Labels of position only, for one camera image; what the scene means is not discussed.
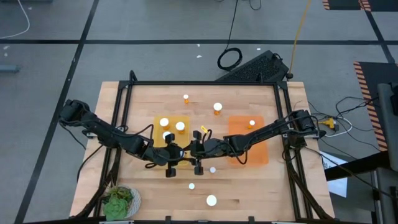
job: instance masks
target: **wooden table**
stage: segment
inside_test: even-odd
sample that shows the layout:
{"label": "wooden table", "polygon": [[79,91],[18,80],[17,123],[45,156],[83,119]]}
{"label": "wooden table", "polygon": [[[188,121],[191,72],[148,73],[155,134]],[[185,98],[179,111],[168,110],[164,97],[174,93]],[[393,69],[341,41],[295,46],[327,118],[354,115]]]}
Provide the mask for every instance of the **wooden table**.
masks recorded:
{"label": "wooden table", "polygon": [[[289,96],[294,110],[308,110],[303,83],[290,82]],[[99,94],[95,113],[99,118],[111,122],[117,82],[104,82]],[[190,103],[183,102],[183,94],[190,96]],[[119,112],[120,122],[124,98]],[[280,97],[286,115],[283,93]],[[213,104],[220,102],[223,110],[220,116],[213,114]],[[134,85],[127,125],[128,133],[136,133],[153,123],[157,115],[188,115],[191,130],[200,130],[204,125],[213,130],[213,137],[222,139],[228,134],[228,116],[262,115],[266,124],[277,117],[274,91],[271,86],[167,86]],[[309,148],[318,150],[316,140],[308,139]],[[147,161],[140,161],[122,153],[119,184],[137,189],[142,197],[141,208],[132,219],[164,220],[213,220],[247,221],[254,216],[256,221],[292,221],[294,212],[285,162],[281,158],[282,139],[276,136],[267,140],[269,163],[260,167],[231,167],[226,158],[203,160],[205,174],[194,175],[193,167],[177,169],[177,176],[165,178],[164,167],[145,169]],[[85,158],[99,143],[88,140]],[[80,174],[70,214],[74,215],[86,205],[98,188],[105,149],[88,161]],[[319,155],[301,150],[304,171],[309,191],[325,211],[334,216],[328,186]],[[211,174],[208,169],[215,166]],[[188,188],[189,183],[195,189]],[[305,217],[302,194],[297,187],[301,216]],[[217,197],[217,204],[206,204],[208,195]]]}

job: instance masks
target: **paper sheet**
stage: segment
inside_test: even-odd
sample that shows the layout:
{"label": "paper sheet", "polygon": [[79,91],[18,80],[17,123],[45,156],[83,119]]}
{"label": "paper sheet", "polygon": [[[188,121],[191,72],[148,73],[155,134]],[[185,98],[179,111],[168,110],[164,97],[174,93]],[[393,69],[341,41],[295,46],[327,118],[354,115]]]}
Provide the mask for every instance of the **paper sheet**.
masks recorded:
{"label": "paper sheet", "polygon": [[[326,158],[332,160],[333,162],[342,165],[344,163],[346,163],[346,161],[339,159],[335,156],[331,156],[325,152],[321,152],[321,154],[323,156],[325,156]],[[323,168],[327,169],[327,168],[331,168],[336,166],[334,163],[330,162],[329,160],[323,158]],[[338,179],[338,180],[332,180],[328,182],[328,188],[329,188],[329,192],[340,195],[342,197],[347,197],[347,177],[346,178],[342,178],[342,179]]]}

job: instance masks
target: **white bottle cap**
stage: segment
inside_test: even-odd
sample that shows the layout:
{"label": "white bottle cap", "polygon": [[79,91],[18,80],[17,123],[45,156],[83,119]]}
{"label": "white bottle cap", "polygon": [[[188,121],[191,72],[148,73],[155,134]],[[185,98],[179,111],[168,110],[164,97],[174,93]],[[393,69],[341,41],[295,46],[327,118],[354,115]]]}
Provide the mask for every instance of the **white bottle cap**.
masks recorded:
{"label": "white bottle cap", "polygon": [[220,111],[223,109],[223,105],[221,103],[215,103],[213,106],[214,110]]}
{"label": "white bottle cap", "polygon": [[217,204],[217,198],[214,195],[209,195],[207,196],[206,202],[208,206],[215,206]]}
{"label": "white bottle cap", "polygon": [[166,136],[168,136],[169,134],[171,134],[170,131],[165,131],[165,132],[163,133],[163,139],[166,140]]}
{"label": "white bottle cap", "polygon": [[162,119],[160,119],[160,125],[162,126],[162,127],[166,127],[167,125],[169,125],[169,119],[167,119],[167,118],[162,118]]}
{"label": "white bottle cap", "polygon": [[177,124],[175,124],[175,128],[179,131],[183,131],[185,128],[185,124],[183,122],[178,122]]}

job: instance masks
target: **orange and black striped tape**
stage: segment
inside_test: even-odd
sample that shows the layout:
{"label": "orange and black striped tape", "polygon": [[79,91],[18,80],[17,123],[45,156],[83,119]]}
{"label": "orange and black striped tape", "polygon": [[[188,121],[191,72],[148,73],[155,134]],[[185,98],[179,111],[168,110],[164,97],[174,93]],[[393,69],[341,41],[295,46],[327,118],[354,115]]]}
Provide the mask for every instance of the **orange and black striped tape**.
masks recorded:
{"label": "orange and black striped tape", "polygon": [[323,7],[324,7],[326,10],[329,10],[329,9],[330,9],[329,0],[322,0],[322,3],[323,3]]}
{"label": "orange and black striped tape", "polygon": [[371,5],[368,0],[358,0],[361,9],[371,12]]}
{"label": "orange and black striped tape", "polygon": [[[365,100],[370,100],[372,97],[370,95],[369,88],[366,84],[365,76],[363,75],[362,67],[359,62],[354,62],[354,69],[356,77],[359,81],[359,86],[361,87],[363,98]],[[379,149],[382,151],[386,151],[387,143],[380,126],[379,118],[377,117],[376,109],[372,105],[367,105],[366,107],[368,108],[368,114],[371,119],[372,126],[375,129],[374,133],[376,135],[377,143],[379,144]]]}

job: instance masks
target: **white cable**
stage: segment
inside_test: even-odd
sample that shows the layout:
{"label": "white cable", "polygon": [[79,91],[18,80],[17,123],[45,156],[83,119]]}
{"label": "white cable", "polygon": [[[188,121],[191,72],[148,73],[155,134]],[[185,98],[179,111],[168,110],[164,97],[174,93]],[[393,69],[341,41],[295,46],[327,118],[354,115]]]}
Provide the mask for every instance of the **white cable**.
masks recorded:
{"label": "white cable", "polygon": [[329,135],[327,135],[327,134],[326,134],[326,135],[325,135],[326,137],[328,137],[328,138],[336,137],[336,136],[339,136],[339,135],[342,135],[342,134],[348,133],[349,131],[351,131],[351,130],[352,130],[352,128],[353,128],[353,124],[351,124],[351,122],[350,122],[350,121],[348,121],[346,118],[343,118],[343,117],[341,117],[340,119],[343,119],[343,120],[347,121],[347,123],[349,124],[349,129],[348,129],[347,131],[344,131],[344,132],[342,132],[342,133],[333,134],[333,135],[331,135],[331,136],[329,136]]}
{"label": "white cable", "polygon": [[24,31],[22,31],[22,32],[20,32],[20,33],[18,33],[18,34],[9,35],[9,36],[5,36],[5,37],[0,37],[0,39],[6,39],[6,38],[10,38],[10,37],[16,37],[16,36],[18,36],[18,35],[21,35],[21,34],[26,33],[26,32],[29,30],[29,28],[30,28],[30,21],[29,21],[29,18],[27,17],[27,14],[26,14],[26,12],[25,12],[25,9],[22,7],[21,0],[18,0],[18,3],[19,3],[19,6],[20,6],[21,9],[22,9],[22,12],[24,12],[24,15],[25,15],[25,17],[26,17],[27,28],[26,28],[26,30],[24,30]]}

